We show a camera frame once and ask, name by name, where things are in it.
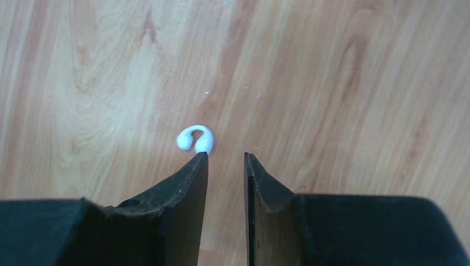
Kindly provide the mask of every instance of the white clip-on earphone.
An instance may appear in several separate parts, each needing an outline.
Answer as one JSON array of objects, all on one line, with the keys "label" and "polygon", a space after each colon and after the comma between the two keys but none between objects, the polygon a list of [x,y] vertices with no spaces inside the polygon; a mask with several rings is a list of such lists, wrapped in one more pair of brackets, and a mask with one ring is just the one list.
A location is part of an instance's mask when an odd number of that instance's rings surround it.
[{"label": "white clip-on earphone", "polygon": [[202,131],[202,136],[196,141],[196,144],[194,145],[195,152],[198,153],[205,151],[207,154],[209,154],[212,150],[212,146],[214,145],[214,136],[207,126],[193,125],[184,129],[176,138],[176,144],[178,144],[178,147],[182,150],[189,150],[193,141],[191,134],[196,130]]}]

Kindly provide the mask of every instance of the earbud ear hook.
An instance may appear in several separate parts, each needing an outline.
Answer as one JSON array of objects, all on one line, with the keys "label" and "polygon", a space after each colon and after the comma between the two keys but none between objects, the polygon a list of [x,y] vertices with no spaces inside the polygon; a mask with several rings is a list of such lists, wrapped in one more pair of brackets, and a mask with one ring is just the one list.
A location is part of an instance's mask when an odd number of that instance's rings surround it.
[{"label": "earbud ear hook", "polygon": [[176,144],[182,150],[189,150],[193,142],[191,134],[197,130],[202,131],[202,136],[196,141],[194,150],[196,153],[205,151],[209,154],[212,150],[212,146],[214,145],[214,136],[207,126],[193,125],[184,129],[176,138]]}]

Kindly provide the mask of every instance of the small white object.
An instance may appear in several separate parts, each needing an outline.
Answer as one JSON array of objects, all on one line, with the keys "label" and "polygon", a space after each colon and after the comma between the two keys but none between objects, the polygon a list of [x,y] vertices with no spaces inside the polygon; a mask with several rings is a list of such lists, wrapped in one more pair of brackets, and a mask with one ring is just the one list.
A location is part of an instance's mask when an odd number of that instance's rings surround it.
[{"label": "small white object", "polygon": [[184,129],[176,138],[176,144],[178,144],[178,147],[182,150],[189,150],[193,141],[191,134],[196,130],[202,131],[202,136],[194,145],[195,152],[198,153],[205,151],[209,154],[212,150],[212,146],[214,146],[214,135],[212,135],[211,130],[207,128],[207,126],[193,125]]}]

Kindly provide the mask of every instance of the wood grain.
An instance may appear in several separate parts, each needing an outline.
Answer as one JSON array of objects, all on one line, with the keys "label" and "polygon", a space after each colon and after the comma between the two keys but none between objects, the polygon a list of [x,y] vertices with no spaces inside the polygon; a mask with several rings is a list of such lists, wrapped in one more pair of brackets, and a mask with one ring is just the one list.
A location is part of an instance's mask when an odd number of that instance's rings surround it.
[{"label": "wood grain", "polygon": [[243,152],[295,192],[434,200],[470,250],[470,2],[0,1],[0,197],[117,204],[208,125],[200,265],[245,265]]}]

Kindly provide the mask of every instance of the white u-shaped object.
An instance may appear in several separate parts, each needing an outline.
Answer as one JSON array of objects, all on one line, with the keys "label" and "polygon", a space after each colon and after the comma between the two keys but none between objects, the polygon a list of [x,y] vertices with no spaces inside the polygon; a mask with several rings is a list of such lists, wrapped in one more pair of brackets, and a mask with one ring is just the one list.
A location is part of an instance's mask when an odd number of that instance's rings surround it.
[{"label": "white u-shaped object", "polygon": [[207,126],[193,125],[184,129],[176,138],[176,144],[178,144],[178,147],[182,150],[189,150],[193,141],[191,134],[196,130],[202,131],[202,136],[196,141],[196,144],[194,145],[195,152],[198,153],[205,151],[207,154],[209,154],[212,150],[212,146],[214,146],[214,136]]}]

